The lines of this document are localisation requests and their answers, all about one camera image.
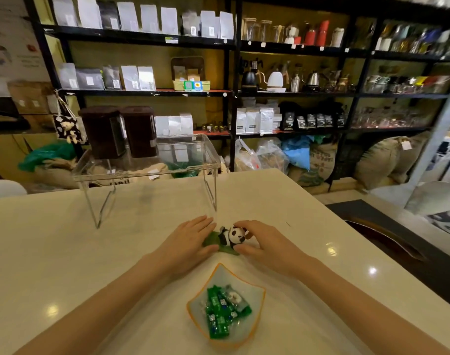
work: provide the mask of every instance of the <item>forearm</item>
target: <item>forearm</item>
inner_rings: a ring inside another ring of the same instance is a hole
[[[450,355],[449,349],[315,258],[306,256],[296,276],[376,354]]]
[[[164,271],[151,255],[39,334],[15,355],[91,354]]]

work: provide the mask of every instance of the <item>shelf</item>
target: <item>shelf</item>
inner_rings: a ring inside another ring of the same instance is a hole
[[[444,93],[361,93],[360,98],[425,98],[446,99],[449,95]]]
[[[232,91],[225,89],[212,89],[208,92],[185,92],[174,89],[157,89],[156,91],[125,91],[108,89],[60,89],[60,95],[82,96],[161,96],[161,97],[227,97]]]
[[[243,0],[361,17],[450,25],[450,9],[400,0]]]
[[[343,133],[343,129],[334,128],[334,127],[325,127],[325,128],[312,128],[307,129],[305,131],[281,131],[275,130],[273,133],[265,133],[260,135],[259,133],[254,134],[245,134],[239,133],[236,135],[237,138],[262,138],[262,137],[281,137],[281,136],[299,136],[299,135],[315,135],[315,134],[336,134]]]
[[[231,134],[229,131],[223,131],[223,132],[207,132],[207,131],[194,131],[194,134],[204,134],[208,137],[210,140],[224,140],[231,137]]]
[[[345,133],[376,133],[376,132],[422,132],[432,127],[398,127],[398,128],[350,128]]]
[[[433,55],[421,55],[417,53],[402,53],[402,52],[386,52],[386,51],[374,51],[372,57],[374,59],[390,59],[394,61],[407,61],[407,62],[450,62],[450,57],[446,56],[433,56]]]
[[[145,32],[104,30],[83,27],[41,25],[44,33],[52,37],[69,41],[90,41],[107,43],[130,43],[135,45],[156,45],[172,47],[234,49],[234,40],[213,39],[208,37],[148,34]]]
[[[356,97],[354,93],[338,93],[338,92],[243,92],[238,91],[238,96],[240,97]]]
[[[290,55],[306,56],[327,56],[327,57],[346,57],[364,58],[366,50],[344,49],[341,47],[318,47],[292,45],[290,43],[259,42],[242,40],[241,52],[251,53],[280,53]]]

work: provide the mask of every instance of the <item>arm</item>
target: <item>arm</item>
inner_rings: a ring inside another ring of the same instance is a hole
[[[15,355],[91,354],[155,284],[185,273],[218,250],[202,248],[216,226],[206,216],[182,223],[160,247],[15,352]]]
[[[383,304],[302,252],[275,227],[257,220],[235,223],[260,248],[235,245],[243,255],[298,279],[322,299],[378,355],[450,355],[450,350]]]

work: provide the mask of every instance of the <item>white chair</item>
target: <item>white chair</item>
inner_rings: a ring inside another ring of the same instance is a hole
[[[27,195],[28,192],[17,182],[0,179],[0,198]]]

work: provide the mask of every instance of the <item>blue plastic bag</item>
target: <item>blue plastic bag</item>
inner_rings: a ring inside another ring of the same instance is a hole
[[[310,144],[313,142],[313,136],[299,136],[282,142],[282,150],[289,158],[292,165],[310,169]]]
[[[73,160],[75,158],[74,146],[67,142],[59,142],[35,149],[18,164],[18,168],[27,172],[34,172],[36,166],[40,166],[45,160],[53,160],[54,158]]]

